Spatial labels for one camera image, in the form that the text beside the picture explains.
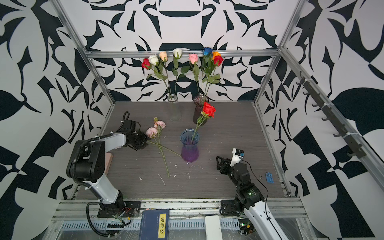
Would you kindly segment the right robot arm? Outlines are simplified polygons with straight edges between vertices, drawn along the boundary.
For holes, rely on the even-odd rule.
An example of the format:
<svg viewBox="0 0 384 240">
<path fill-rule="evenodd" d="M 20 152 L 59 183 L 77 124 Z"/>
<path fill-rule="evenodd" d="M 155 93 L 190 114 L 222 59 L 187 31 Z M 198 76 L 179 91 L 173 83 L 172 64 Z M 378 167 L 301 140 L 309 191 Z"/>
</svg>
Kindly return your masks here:
<svg viewBox="0 0 384 240">
<path fill-rule="evenodd" d="M 250 172 L 244 163 L 230 166 L 231 161 L 216 157 L 217 170 L 227 175 L 236 187 L 236 197 L 230 203 L 221 203 L 222 216 L 244 214 L 262 240 L 287 240 L 288 237 L 270 212 L 267 197 L 264 197 L 252 182 Z"/>
</svg>

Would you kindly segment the small red carnation stem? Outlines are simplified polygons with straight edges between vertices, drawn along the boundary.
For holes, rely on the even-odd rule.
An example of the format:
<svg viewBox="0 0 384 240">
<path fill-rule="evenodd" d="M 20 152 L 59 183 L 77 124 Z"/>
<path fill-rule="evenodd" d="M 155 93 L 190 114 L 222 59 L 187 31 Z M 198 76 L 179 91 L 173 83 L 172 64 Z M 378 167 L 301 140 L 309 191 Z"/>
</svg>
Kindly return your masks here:
<svg viewBox="0 0 384 240">
<path fill-rule="evenodd" d="M 196 123 L 196 128 L 194 130 L 194 134 L 192 137 L 192 140 L 195 139 L 195 136 L 197 134 L 198 128 L 205 123 L 208 119 L 213 118 L 216 112 L 216 108 L 213 107 L 211 104 L 205 102 L 203 105 L 203 110 L 201 111 L 201 116 L 198 118 Z"/>
</svg>

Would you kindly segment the blue purple glass vase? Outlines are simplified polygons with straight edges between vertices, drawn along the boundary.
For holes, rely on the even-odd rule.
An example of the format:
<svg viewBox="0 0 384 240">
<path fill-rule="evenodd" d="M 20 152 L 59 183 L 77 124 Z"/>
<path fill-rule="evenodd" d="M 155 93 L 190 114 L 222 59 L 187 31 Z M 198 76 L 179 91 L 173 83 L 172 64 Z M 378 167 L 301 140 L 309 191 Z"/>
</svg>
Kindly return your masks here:
<svg viewBox="0 0 384 240">
<path fill-rule="evenodd" d="M 198 143 L 200 136 L 194 129 L 186 129 L 181 133 L 182 158 L 187 163 L 195 162 L 199 158 Z"/>
</svg>

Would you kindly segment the white rose stem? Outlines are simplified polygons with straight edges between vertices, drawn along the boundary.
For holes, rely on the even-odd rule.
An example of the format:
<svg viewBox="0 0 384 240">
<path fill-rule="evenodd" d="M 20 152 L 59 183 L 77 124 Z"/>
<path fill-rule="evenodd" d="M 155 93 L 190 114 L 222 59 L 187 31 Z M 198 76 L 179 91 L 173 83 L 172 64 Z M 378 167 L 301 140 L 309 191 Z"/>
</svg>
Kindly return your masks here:
<svg viewBox="0 0 384 240">
<path fill-rule="evenodd" d="M 184 66 L 181 69 L 181 72 L 179 73 L 179 60 L 183 55 L 183 50 L 182 49 L 174 49 L 173 50 L 173 68 L 172 68 L 172 73 L 176 77 L 175 79 L 175 87 L 174 87 L 174 98 L 177 97 L 177 85 L 178 85 L 178 80 L 179 78 L 184 78 L 186 76 L 186 73 L 190 70 L 189 66 Z"/>
<path fill-rule="evenodd" d="M 163 74 L 162 74 L 163 68 L 160 65 L 159 55 L 151 55 L 149 57 L 149 62 L 151 64 L 151 70 L 154 72 L 154 75 L 156 76 L 156 78 L 163 81 L 163 83 L 164 83 Z"/>
</svg>

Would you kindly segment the peach rose stem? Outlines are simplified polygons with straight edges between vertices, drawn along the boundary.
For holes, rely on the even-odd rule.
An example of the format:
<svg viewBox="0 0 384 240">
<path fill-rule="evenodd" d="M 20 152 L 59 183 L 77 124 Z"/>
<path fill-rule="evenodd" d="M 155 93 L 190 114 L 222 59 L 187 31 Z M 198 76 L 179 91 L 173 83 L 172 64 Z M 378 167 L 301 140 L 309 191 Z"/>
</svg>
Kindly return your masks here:
<svg viewBox="0 0 384 240">
<path fill-rule="evenodd" d="M 167 86 L 169 98 L 172 98 L 172 91 L 171 91 L 171 86 L 170 86 L 170 79 L 168 75 L 168 70 L 167 70 L 167 61 L 168 61 L 168 55 L 167 52 L 163 51 L 159 53 L 159 59 L 160 59 L 160 65 L 162 66 L 162 74 L 163 74 L 163 79 L 164 83 Z"/>
</svg>

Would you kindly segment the pink rose stem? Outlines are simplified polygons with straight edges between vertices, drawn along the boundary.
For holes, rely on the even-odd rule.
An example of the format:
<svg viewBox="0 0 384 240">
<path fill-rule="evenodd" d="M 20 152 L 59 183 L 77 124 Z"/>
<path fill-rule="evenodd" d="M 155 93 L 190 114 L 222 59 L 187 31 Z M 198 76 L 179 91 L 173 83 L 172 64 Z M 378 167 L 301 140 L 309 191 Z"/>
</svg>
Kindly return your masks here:
<svg viewBox="0 0 384 240">
<path fill-rule="evenodd" d="M 200 87 L 199 87 L 200 68 L 198 66 L 198 61 L 199 61 L 198 55 L 197 54 L 190 54 L 189 55 L 189 61 L 190 61 L 190 64 L 192 66 L 192 72 L 193 72 L 193 76 L 194 76 L 194 79 L 195 79 L 195 82 L 196 82 L 196 85 L 197 85 L 198 94 L 200 95 L 201 94 Z"/>
</svg>

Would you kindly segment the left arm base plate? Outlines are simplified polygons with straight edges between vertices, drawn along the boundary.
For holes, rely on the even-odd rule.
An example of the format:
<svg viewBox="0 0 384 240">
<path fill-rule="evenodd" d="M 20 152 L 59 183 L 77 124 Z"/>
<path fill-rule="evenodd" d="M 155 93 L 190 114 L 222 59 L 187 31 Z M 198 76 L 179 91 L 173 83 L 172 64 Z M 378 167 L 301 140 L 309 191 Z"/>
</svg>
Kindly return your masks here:
<svg viewBox="0 0 384 240">
<path fill-rule="evenodd" d="M 121 204 L 101 204 L 98 218 L 113 218 L 117 214 L 122 218 L 134 217 L 141 211 L 141 201 L 124 201 Z"/>
</svg>

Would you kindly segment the dark purple glass vase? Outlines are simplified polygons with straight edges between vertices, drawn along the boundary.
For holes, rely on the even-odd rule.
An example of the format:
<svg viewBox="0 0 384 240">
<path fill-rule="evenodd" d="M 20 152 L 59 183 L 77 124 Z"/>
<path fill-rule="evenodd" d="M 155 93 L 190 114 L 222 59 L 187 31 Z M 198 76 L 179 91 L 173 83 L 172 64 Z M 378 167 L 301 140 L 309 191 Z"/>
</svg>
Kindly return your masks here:
<svg viewBox="0 0 384 240">
<path fill-rule="evenodd" d="M 198 118 L 202 116 L 201 112 L 204 108 L 204 103 L 208 103 L 209 99 L 203 95 L 198 95 L 193 100 L 195 104 L 195 111 L 193 115 L 193 122 L 196 124 L 198 122 Z"/>
</svg>

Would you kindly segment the large red rose stem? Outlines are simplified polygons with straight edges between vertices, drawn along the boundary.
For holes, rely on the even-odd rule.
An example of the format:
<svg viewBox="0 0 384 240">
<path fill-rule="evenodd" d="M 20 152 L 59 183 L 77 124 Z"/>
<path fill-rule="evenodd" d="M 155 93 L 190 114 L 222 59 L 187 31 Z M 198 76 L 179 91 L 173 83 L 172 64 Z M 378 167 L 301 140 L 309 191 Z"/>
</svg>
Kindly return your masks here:
<svg viewBox="0 0 384 240">
<path fill-rule="evenodd" d="M 222 65 L 224 59 L 222 58 L 222 56 L 216 56 L 214 59 L 213 59 L 213 55 L 212 55 L 212 73 L 210 76 L 208 76 L 208 80 L 206 81 L 206 84 L 207 84 L 207 87 L 205 88 L 206 90 L 206 96 L 205 97 L 208 97 L 208 92 L 209 92 L 209 89 L 212 85 L 215 85 L 215 84 L 218 84 L 220 83 L 220 80 L 221 80 L 221 75 L 220 73 L 217 73 L 216 70 Z"/>
</svg>

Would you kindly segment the orange rose stem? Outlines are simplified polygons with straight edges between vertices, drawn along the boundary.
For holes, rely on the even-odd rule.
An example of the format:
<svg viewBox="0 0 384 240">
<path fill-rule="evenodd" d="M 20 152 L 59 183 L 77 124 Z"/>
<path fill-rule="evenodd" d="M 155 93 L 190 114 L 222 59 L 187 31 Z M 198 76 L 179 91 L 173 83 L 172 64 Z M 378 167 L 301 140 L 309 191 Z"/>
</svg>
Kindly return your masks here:
<svg viewBox="0 0 384 240">
<path fill-rule="evenodd" d="M 213 59 L 214 59 L 216 56 L 221 56 L 221 54 L 220 54 L 219 52 L 213 52 Z"/>
</svg>

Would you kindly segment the clear glass vase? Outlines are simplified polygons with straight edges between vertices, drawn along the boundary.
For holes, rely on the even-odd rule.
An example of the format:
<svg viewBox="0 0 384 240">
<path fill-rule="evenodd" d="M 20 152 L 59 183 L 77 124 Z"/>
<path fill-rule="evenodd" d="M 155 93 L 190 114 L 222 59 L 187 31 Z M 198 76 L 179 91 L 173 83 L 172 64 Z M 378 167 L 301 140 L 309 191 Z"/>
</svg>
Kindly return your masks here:
<svg viewBox="0 0 384 240">
<path fill-rule="evenodd" d="M 176 95 L 168 96 L 168 103 L 171 111 L 170 119 L 174 122 L 179 121 L 182 118 L 181 110 L 179 106 L 179 99 Z"/>
</svg>

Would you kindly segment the blue rose stem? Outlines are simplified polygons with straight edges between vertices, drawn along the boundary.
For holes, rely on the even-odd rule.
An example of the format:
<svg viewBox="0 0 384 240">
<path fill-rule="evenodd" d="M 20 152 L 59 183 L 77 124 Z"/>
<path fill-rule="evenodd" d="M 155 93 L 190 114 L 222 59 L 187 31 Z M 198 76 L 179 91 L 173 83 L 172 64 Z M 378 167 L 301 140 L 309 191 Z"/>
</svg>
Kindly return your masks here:
<svg viewBox="0 0 384 240">
<path fill-rule="evenodd" d="M 205 47 L 203 49 L 203 57 L 201 60 L 201 72 L 202 72 L 202 94 L 203 96 L 206 96 L 206 90 L 207 87 L 206 81 L 208 80 L 208 76 L 212 73 L 212 54 L 213 49 Z"/>
</svg>

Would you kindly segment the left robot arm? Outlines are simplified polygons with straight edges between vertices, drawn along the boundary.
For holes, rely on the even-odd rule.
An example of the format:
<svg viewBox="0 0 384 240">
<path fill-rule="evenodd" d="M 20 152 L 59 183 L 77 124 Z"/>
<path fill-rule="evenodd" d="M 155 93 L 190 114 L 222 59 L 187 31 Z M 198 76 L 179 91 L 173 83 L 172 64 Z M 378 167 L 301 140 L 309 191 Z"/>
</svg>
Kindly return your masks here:
<svg viewBox="0 0 384 240">
<path fill-rule="evenodd" d="M 76 184 L 91 190 L 103 209 L 122 211 L 126 207 L 123 195 L 105 173 L 106 154 L 121 147 L 141 150 L 148 145 L 147 138 L 138 122 L 123 120 L 115 133 L 76 141 L 66 174 Z"/>
</svg>

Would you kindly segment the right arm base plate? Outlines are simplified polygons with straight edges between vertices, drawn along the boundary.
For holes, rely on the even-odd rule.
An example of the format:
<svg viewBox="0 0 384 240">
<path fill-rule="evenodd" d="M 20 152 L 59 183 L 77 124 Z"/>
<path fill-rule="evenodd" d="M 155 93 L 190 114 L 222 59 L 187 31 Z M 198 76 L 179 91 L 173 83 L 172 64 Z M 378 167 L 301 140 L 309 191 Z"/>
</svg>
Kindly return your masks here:
<svg viewBox="0 0 384 240">
<path fill-rule="evenodd" d="M 220 214 L 222 216 L 237 216 L 243 215 L 244 206 L 241 204 L 239 199 L 234 200 L 221 200 Z"/>
</svg>

